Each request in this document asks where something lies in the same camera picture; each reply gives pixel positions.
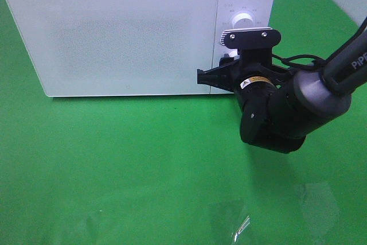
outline microwave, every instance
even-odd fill
[[[268,25],[273,0],[6,0],[47,96],[226,93],[197,68],[235,55],[225,30]]]

